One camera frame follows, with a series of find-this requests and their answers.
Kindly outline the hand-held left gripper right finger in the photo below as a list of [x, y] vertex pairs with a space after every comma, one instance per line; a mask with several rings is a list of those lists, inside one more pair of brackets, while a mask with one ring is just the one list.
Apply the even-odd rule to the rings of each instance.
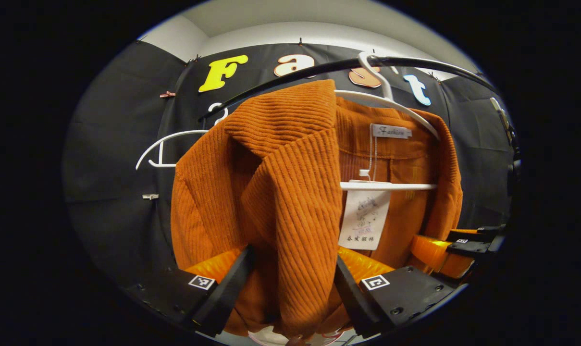
[[381, 263], [353, 250], [338, 250], [336, 289], [356, 333], [365, 339], [388, 332], [400, 337], [468, 287], [452, 287], [413, 266], [381, 269]]

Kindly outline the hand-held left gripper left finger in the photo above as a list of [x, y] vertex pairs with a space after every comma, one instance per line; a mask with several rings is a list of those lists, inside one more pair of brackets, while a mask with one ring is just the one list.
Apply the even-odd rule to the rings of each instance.
[[254, 263], [251, 245], [198, 263], [190, 270], [150, 274], [124, 291], [148, 311], [187, 331], [223, 332]]

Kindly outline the white clothes hanger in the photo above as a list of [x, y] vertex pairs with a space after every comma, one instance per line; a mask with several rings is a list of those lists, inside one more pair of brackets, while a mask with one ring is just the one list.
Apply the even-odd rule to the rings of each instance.
[[[219, 122], [221, 122], [222, 120], [224, 120], [225, 118], [227, 118], [227, 116], [230, 114], [229, 110], [227, 108], [222, 108], [222, 103], [214, 103], [211, 104], [209, 109], [209, 111], [223, 111], [223, 115], [222, 117], [220, 117], [219, 119], [215, 120], [214, 125], [217, 125]], [[200, 129], [200, 130], [191, 130], [191, 131], [180, 131], [180, 132], [175, 132], [173, 134], [167, 135], [167, 136], [163, 136], [163, 138], [157, 140], [156, 142], [154, 142], [154, 144], [150, 145], [147, 149], [145, 149], [145, 151], [143, 151], [143, 153], [141, 154], [141, 156], [139, 157], [137, 163], [135, 164], [135, 170], [138, 170], [139, 167], [141, 166], [143, 160], [145, 159], [145, 157], [151, 152], [153, 151], [155, 148], [158, 149], [158, 161], [153, 161], [153, 160], [148, 160], [150, 166], [152, 167], [176, 167], [176, 164], [174, 163], [165, 163], [163, 162], [163, 158], [164, 158], [164, 144], [165, 142], [167, 142], [170, 139], [174, 139], [177, 138], [179, 136], [189, 136], [189, 135], [204, 135], [208, 132], [209, 130], [204, 130], [204, 129]]]
[[[383, 90], [383, 97], [374, 96], [372, 94], [361, 93], [361, 92], [354, 92], [348, 90], [335, 90], [335, 96], [337, 97], [346, 97], [356, 100], [362, 101], [374, 101], [378, 105], [383, 107], [392, 108], [396, 111], [402, 112], [407, 116], [413, 118], [416, 122], [420, 125], [424, 126], [437, 140], [440, 139], [438, 132], [436, 131], [435, 127], [431, 125], [431, 123], [425, 120], [422, 116], [414, 112], [413, 110], [400, 105], [394, 101], [394, 97], [392, 97], [392, 89], [389, 81], [385, 79], [385, 77], [377, 72], [373, 66], [370, 65], [368, 62], [369, 58], [374, 58], [375, 55], [372, 55], [368, 52], [359, 52], [358, 53], [358, 61], [360, 63], [361, 68], [367, 70], [369, 74], [375, 77], [378, 81], [381, 82], [381, 86], [384, 88]], [[359, 171], [359, 175], [362, 177], [367, 177], [367, 181], [360, 181], [360, 182], [341, 182], [340, 187], [343, 191], [416, 191], [416, 190], [434, 190], [437, 188], [436, 184], [392, 184], [387, 182], [374, 182], [371, 178], [372, 175], [371, 166], [368, 169], [361, 169]]]

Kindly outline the orange corduroy jacket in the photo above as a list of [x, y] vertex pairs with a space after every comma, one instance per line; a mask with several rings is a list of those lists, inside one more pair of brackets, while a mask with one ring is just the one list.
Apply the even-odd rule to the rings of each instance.
[[428, 271], [411, 253], [415, 235], [446, 239], [462, 210], [461, 173], [448, 126], [335, 95], [316, 80], [253, 97], [212, 127], [177, 162], [170, 230], [181, 270], [246, 245], [255, 263], [225, 331], [273, 327], [286, 337], [352, 328], [334, 286], [347, 195], [341, 182], [435, 184], [394, 191], [381, 238], [363, 256]]

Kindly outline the black clothes rack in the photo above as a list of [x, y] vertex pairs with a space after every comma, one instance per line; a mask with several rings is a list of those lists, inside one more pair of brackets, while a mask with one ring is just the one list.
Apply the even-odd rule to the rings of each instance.
[[[479, 85], [482, 85], [485, 88], [488, 88], [490, 91], [494, 92], [498, 96], [501, 94], [501, 92], [496, 87], [491, 85], [485, 79], [479, 77], [479, 75], [472, 73], [472, 72], [469, 72], [468, 70], [465, 70], [463, 68], [460, 68], [459, 66], [451, 65], [451, 64], [448, 64], [445, 62], [432, 61], [432, 60], [428, 60], [428, 59], [419, 59], [419, 58], [406, 58], [406, 57], [379, 57], [379, 56], [374, 56], [372, 54], [369, 54], [365, 60], [367, 62], [367, 65], [369, 65], [369, 66], [413, 66], [415, 68], [425, 68], [425, 69], [429, 69], [429, 70], [436, 70], [439, 72], [451, 73], [451, 74], [455, 74], [457, 76], [466, 77], [467, 79], [469, 79], [475, 83], [478, 83]], [[201, 116], [200, 118], [198, 118], [198, 122], [201, 123], [202, 121], [206, 120], [207, 118], [215, 115], [217, 112], [224, 110], [226, 108], [229, 108], [232, 105], [235, 105], [236, 103], [238, 103], [240, 101], [246, 100], [249, 97], [255, 96], [256, 94], [258, 94], [260, 92], [266, 91], [269, 88], [273, 88], [273, 87], [277, 87], [280, 85], [284, 85], [286, 83], [297, 81], [297, 80], [303, 79], [304, 77], [317, 76], [317, 75], [323, 74], [323, 73], [338, 72], [341, 70], [347, 70], [347, 69], [350, 70], [350, 69], [359, 68], [359, 67], [361, 67], [360, 59], [354, 58], [354, 59], [348, 59], [348, 60], [344, 60], [344, 61], [324, 63], [322, 65], [315, 65], [315, 66], [312, 66], [310, 68], [297, 70], [296, 72], [286, 74], [284, 76], [278, 77], [275, 80], [271, 80], [271, 81], [266, 82], [262, 85], [258, 85], [258, 86], [255, 86], [253, 88], [250, 88], [246, 92], [243, 92], [242, 94], [238, 94], [237, 96], [234, 96], [233, 98], [225, 101], [224, 103], [221, 103], [220, 105], [216, 105], [213, 108], [213, 110], [208, 111], [204, 116]]]

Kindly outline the white paper hang tag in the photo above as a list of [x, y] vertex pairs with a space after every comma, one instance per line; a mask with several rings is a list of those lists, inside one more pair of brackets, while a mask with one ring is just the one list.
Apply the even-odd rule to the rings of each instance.
[[391, 191], [348, 191], [338, 244], [353, 250], [376, 250], [390, 202]]

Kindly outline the black backdrop cloth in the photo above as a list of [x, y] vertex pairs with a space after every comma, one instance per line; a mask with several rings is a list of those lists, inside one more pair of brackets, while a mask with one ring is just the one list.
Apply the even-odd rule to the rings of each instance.
[[[122, 287], [174, 264], [170, 244], [173, 169], [135, 164], [159, 138], [209, 129], [222, 103], [288, 70], [344, 61], [358, 50], [269, 44], [182, 61], [135, 42], [94, 79], [79, 101], [62, 158], [64, 195], [75, 231], [93, 262]], [[490, 97], [466, 77], [413, 66], [384, 67], [394, 100], [440, 116], [457, 148], [464, 193], [460, 228], [490, 225]], [[167, 91], [175, 97], [161, 99]], [[159, 194], [143, 199], [143, 194]]]

